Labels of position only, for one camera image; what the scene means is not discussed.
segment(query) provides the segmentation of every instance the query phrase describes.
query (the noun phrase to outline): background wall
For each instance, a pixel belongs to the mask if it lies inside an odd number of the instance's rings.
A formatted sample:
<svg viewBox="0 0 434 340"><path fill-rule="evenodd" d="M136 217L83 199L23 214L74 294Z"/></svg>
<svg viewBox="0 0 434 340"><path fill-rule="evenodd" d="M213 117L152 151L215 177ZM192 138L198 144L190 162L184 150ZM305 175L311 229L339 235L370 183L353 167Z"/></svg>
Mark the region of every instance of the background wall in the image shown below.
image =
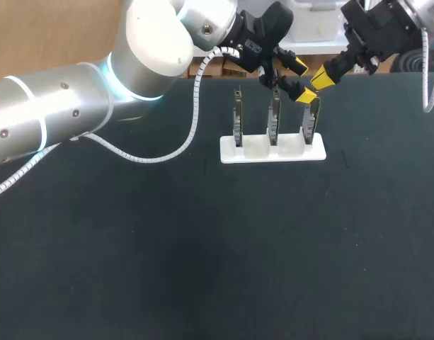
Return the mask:
<svg viewBox="0 0 434 340"><path fill-rule="evenodd" d="M0 0L0 78L94 61L113 46L122 0Z"/></svg>

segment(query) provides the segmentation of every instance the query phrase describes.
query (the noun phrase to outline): black table surface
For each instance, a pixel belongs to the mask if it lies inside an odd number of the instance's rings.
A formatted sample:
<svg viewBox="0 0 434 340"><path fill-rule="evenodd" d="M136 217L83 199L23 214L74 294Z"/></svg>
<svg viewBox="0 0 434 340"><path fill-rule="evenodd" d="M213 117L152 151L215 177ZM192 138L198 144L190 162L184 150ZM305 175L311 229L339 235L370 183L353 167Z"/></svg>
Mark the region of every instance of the black table surface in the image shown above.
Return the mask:
<svg viewBox="0 0 434 340"><path fill-rule="evenodd" d="M0 197L0 340L434 339L421 76L347 76L325 91L326 161L223 165L239 85L246 134L264 133L269 90L204 79L179 158L132 164L68 142ZM143 157L173 151L192 90L179 81L150 115L100 135ZM303 107L283 104L282 132L298 131Z"/></svg>

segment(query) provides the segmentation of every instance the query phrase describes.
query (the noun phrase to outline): white stand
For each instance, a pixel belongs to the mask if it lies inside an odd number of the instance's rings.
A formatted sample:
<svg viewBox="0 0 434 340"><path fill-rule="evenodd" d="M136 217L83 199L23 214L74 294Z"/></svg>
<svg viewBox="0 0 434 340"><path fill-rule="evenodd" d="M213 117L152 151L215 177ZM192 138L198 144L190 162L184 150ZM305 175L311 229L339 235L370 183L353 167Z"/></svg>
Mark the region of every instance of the white stand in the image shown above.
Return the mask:
<svg viewBox="0 0 434 340"><path fill-rule="evenodd" d="M313 145L306 145L302 129L279 135L277 147L270 146L268 135L244 135L243 147L236 147L234 136L222 137L219 145L224 164L323 161L327 157L322 136L316 133Z"/></svg>

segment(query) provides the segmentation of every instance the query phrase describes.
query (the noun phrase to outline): plastic container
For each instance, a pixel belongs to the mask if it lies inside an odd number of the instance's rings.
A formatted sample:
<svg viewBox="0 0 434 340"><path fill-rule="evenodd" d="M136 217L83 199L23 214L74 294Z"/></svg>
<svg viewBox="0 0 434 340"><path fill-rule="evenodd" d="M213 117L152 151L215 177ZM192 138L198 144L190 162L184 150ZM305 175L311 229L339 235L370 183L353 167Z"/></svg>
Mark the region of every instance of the plastic container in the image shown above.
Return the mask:
<svg viewBox="0 0 434 340"><path fill-rule="evenodd" d="M290 36L295 42L335 40L342 28L341 7L346 1L283 0L294 13Z"/></svg>

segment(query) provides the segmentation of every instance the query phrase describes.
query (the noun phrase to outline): black cable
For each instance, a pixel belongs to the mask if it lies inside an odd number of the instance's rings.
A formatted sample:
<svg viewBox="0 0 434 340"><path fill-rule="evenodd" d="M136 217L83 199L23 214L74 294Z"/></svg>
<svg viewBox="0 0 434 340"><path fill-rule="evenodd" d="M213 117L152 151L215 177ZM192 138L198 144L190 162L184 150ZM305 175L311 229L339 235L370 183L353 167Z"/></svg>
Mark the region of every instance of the black cable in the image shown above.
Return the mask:
<svg viewBox="0 0 434 340"><path fill-rule="evenodd" d="M390 72L422 72L423 50L412 50L398 55L390 68ZM429 72L434 72L434 50L429 51Z"/></svg>

